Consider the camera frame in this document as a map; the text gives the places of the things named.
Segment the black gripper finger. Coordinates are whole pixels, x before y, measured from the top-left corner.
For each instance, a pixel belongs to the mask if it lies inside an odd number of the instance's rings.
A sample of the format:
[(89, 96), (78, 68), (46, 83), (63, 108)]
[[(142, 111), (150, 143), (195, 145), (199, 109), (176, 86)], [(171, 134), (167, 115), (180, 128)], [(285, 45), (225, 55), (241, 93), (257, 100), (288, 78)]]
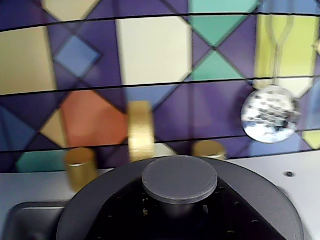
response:
[(220, 189), (197, 204), (193, 240), (273, 240), (273, 229), (239, 194)]
[(146, 193), (116, 194), (95, 223), (96, 240), (171, 240), (160, 204)]

